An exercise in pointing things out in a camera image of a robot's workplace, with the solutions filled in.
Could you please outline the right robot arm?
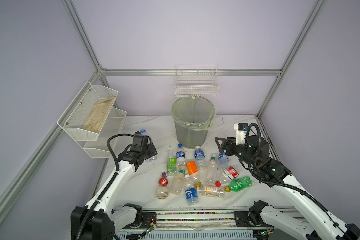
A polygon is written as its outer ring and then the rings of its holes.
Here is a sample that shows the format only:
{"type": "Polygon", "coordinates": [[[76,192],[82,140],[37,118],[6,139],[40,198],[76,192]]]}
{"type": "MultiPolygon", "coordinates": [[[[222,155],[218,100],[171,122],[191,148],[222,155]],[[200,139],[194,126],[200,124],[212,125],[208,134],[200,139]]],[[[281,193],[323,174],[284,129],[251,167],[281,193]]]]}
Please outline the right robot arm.
{"type": "Polygon", "coordinates": [[[236,144],[234,138],[216,138],[220,153],[236,156],[248,165],[250,174],[261,184],[282,195],[305,218],[305,222],[290,217],[264,201],[255,202],[246,217],[254,227],[273,226],[298,240],[357,240],[360,228],[347,224],[333,215],[310,195],[296,177],[279,161],[266,153],[258,137],[257,144],[236,144]]]}

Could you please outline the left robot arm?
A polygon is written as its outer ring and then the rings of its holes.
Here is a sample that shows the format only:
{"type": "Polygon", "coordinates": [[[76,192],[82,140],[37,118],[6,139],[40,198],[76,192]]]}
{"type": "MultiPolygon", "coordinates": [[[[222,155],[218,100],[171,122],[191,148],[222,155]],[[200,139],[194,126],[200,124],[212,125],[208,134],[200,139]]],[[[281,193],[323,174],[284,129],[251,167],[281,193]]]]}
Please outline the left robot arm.
{"type": "Polygon", "coordinates": [[[140,227],[143,211],[139,205],[126,203],[116,208],[116,201],[123,185],[134,175],[136,169],[157,154],[150,143],[145,147],[130,144],[119,154],[116,167],[107,182],[83,207],[75,207],[71,213],[71,238],[73,240],[112,240],[125,227],[140,227]]]}

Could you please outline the green collar tea bottle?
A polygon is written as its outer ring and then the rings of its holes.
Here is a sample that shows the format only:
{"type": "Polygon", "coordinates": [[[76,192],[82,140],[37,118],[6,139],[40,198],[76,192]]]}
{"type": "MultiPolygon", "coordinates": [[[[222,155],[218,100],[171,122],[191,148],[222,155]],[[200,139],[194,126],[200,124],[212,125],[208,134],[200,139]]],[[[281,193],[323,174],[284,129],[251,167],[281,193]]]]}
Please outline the green collar tea bottle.
{"type": "Polygon", "coordinates": [[[207,162],[207,172],[205,177],[205,184],[207,186],[214,186],[217,181],[217,172],[218,172],[218,164],[217,164],[218,155],[216,153],[212,153],[210,156],[210,160],[207,162]]]}

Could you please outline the green lime label bottle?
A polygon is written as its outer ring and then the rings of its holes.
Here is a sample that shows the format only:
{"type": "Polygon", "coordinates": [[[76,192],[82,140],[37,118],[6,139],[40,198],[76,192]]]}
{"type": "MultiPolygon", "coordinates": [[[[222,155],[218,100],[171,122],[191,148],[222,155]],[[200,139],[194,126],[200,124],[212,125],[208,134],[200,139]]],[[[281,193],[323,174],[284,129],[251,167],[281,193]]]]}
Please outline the green lime label bottle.
{"type": "Polygon", "coordinates": [[[167,175],[174,176],[177,172],[176,156],[173,150],[168,151],[167,157],[167,175]]]}

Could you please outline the large blue label bottle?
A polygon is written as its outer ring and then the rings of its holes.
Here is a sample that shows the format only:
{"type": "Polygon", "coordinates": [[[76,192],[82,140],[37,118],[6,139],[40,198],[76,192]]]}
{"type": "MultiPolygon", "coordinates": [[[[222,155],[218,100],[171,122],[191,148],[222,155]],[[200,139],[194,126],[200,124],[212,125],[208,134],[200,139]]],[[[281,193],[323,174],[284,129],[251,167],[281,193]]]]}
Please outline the large blue label bottle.
{"type": "MultiPolygon", "coordinates": [[[[150,136],[150,135],[147,133],[146,129],[140,129],[140,133],[141,133],[142,135],[150,136]]],[[[153,161],[155,161],[156,159],[157,159],[157,155],[155,155],[155,156],[147,159],[146,162],[153,162],[153,161]]]]}

